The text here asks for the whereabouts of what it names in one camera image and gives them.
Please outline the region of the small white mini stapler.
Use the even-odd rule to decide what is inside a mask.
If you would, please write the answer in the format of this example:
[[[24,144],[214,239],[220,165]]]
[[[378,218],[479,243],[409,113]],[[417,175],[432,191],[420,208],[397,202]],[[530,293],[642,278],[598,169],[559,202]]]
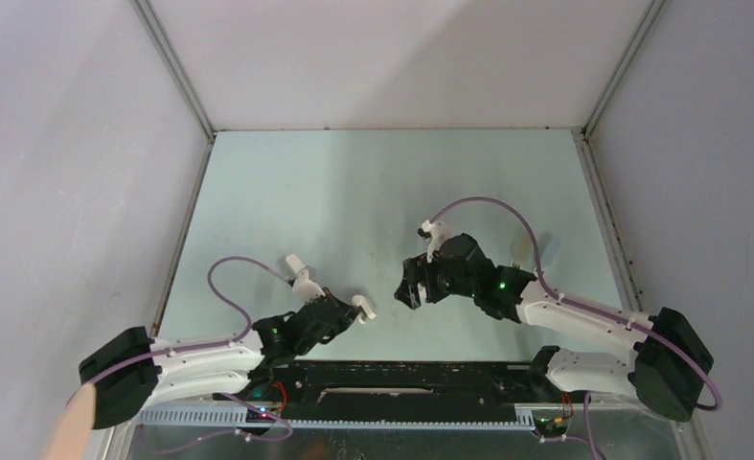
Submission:
[[[366,324],[377,317],[373,305],[369,299],[362,294],[357,294],[352,297],[352,305],[358,309],[356,319],[360,324]]]

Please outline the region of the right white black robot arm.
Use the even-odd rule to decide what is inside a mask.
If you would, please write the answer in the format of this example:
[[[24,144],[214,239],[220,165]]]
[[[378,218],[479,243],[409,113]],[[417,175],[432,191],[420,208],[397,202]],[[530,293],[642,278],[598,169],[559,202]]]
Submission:
[[[633,314],[619,321],[609,310],[603,315],[581,310],[547,291],[535,273],[494,264],[468,234],[433,242],[426,252],[403,260],[394,292],[411,310],[449,296],[468,298],[496,320],[567,333],[600,346],[598,352],[542,347],[527,371],[529,391],[542,401],[580,391],[615,394],[634,398],[666,419],[688,422],[714,364],[680,312],[664,308],[657,315]]]

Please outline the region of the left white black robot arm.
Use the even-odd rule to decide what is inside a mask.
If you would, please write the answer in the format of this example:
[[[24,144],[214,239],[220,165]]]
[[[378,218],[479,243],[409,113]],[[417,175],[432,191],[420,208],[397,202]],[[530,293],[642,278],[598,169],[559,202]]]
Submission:
[[[375,316],[366,297],[346,303],[324,288],[296,312],[256,321],[245,337],[164,340],[143,327],[126,329],[79,364],[81,381],[96,389],[93,427],[117,426],[153,405],[196,396],[243,392],[261,399],[272,389],[274,368]]]

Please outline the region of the beige stapler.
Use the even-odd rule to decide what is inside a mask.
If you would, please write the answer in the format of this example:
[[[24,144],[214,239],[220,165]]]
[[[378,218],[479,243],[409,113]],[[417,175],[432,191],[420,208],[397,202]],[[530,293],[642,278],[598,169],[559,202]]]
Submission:
[[[525,271],[533,271],[536,265],[534,255],[534,245],[528,232],[521,228],[513,238],[512,244],[512,266]]]

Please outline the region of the left small circuit board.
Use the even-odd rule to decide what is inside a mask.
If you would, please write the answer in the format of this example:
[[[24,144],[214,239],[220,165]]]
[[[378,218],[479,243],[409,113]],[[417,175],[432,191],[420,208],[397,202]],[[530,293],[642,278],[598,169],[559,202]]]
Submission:
[[[253,425],[272,425],[276,423],[273,414],[263,408],[263,412],[248,409],[245,415],[245,421]]]

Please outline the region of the small circuit board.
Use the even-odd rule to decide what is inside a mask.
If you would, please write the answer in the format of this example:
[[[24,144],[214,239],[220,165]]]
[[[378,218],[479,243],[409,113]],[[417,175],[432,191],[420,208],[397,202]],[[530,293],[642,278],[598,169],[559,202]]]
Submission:
[[[535,420],[536,435],[543,439],[563,439],[567,436],[570,424],[571,419],[568,417],[539,418]]]
[[[273,414],[263,408],[263,412],[248,409],[245,415],[245,421],[253,425],[272,425],[276,423]]]

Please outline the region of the right small circuit board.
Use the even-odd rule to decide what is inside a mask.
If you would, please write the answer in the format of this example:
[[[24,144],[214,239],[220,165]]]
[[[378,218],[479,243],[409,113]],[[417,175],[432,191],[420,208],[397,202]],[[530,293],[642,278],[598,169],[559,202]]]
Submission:
[[[568,417],[539,418],[535,420],[536,435],[543,439],[563,439],[567,436],[570,424],[571,419]]]

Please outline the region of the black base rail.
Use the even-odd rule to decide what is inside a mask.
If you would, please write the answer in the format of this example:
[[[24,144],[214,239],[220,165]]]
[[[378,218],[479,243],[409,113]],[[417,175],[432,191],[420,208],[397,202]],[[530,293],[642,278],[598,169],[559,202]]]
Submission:
[[[526,362],[297,360],[237,398],[284,403],[290,422],[479,424],[521,421],[526,405],[583,403]]]

